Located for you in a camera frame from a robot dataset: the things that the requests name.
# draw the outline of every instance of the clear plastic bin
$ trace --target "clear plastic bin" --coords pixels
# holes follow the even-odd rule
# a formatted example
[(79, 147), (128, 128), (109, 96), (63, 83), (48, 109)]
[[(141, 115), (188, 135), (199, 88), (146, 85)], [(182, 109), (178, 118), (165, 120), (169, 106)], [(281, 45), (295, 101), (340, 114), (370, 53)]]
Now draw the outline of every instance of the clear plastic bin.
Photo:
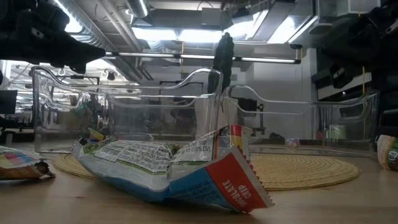
[(43, 67), (32, 71), (36, 152), (69, 153), (75, 139), (90, 136), (89, 128), (121, 139), (168, 142), (189, 142), (217, 128), (221, 87), (203, 94), (204, 86), (197, 85), (210, 72), (222, 83), (216, 70), (200, 68), (161, 86), (72, 84)]
[(369, 91), (344, 103), (271, 101), (249, 86), (230, 86), (223, 92), (219, 126), (252, 128), (252, 152), (370, 156), (378, 98)]

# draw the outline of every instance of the computer monitor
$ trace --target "computer monitor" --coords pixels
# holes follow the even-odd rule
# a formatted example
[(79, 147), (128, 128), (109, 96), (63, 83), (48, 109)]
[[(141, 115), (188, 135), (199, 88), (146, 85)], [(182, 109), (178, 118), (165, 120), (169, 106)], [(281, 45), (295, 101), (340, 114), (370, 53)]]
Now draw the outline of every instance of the computer monitor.
[(18, 90), (0, 90), (0, 114), (15, 114)]

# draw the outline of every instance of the woven placemat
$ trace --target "woven placemat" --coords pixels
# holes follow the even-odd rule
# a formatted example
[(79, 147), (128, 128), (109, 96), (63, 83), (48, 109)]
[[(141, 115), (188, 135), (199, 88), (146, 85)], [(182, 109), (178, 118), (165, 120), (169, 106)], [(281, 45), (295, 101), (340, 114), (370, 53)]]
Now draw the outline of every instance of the woven placemat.
[(89, 173), (75, 158), (72, 154), (61, 155), (57, 157), (53, 165), (60, 171), (64, 171), (68, 174), (73, 174), (79, 177), (87, 179), (97, 180), (93, 174)]
[(352, 164), (320, 156), (252, 154), (251, 160), (262, 185), (270, 191), (326, 187), (359, 175)]

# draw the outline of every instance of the desk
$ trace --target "desk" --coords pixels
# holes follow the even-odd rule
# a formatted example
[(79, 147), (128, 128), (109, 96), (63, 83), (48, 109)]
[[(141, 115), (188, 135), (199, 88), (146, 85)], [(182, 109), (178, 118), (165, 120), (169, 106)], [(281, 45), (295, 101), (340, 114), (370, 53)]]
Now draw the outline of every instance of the desk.
[(236, 214), (186, 203), (141, 202), (97, 180), (52, 171), (54, 179), (0, 182), (0, 223), (397, 223), (398, 172), (367, 158), (339, 157), (362, 173), (351, 182), (270, 192), (275, 207)]

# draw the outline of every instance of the snack wrapper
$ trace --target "snack wrapper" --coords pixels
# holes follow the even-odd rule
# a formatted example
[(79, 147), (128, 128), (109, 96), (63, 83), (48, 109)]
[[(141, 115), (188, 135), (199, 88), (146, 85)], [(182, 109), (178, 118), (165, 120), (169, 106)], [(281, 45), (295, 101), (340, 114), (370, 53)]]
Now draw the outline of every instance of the snack wrapper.
[(45, 158), (25, 151), (0, 146), (0, 180), (33, 179), (54, 176)]
[(174, 198), (250, 212), (274, 204), (249, 165), (245, 130), (227, 126), (181, 148), (164, 142), (82, 139), (73, 155), (95, 176), (148, 202)]
[(398, 171), (398, 138), (380, 135), (377, 140), (377, 158), (383, 168)]

